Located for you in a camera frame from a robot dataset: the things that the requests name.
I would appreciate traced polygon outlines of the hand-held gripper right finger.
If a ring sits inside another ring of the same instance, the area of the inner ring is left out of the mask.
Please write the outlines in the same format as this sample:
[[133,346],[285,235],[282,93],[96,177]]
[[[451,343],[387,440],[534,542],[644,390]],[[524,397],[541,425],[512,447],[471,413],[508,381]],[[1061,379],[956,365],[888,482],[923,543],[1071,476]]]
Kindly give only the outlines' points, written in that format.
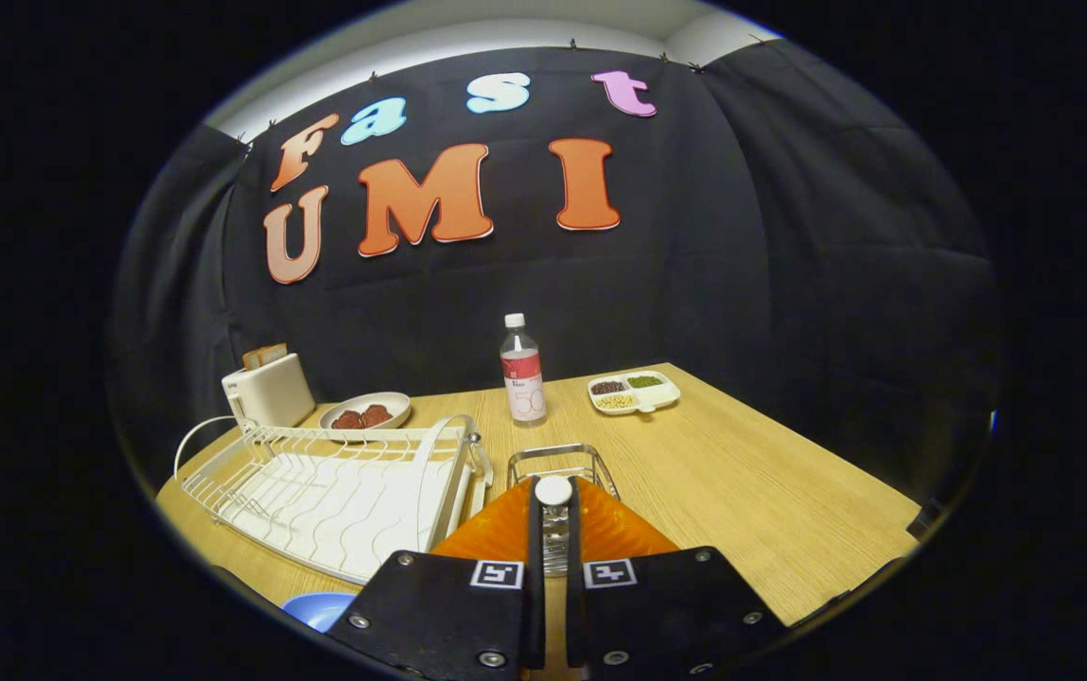
[[680,549],[586,479],[570,479],[565,641],[585,680],[725,680],[789,637],[712,546]]

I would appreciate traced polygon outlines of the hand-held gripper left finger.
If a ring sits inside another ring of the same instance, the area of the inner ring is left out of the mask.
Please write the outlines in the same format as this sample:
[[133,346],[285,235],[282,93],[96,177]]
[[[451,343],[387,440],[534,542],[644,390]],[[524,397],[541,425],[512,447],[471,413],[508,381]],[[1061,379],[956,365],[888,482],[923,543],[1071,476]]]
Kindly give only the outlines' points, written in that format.
[[327,636],[428,680],[526,680],[546,665],[540,522],[523,481],[433,550],[395,550]]

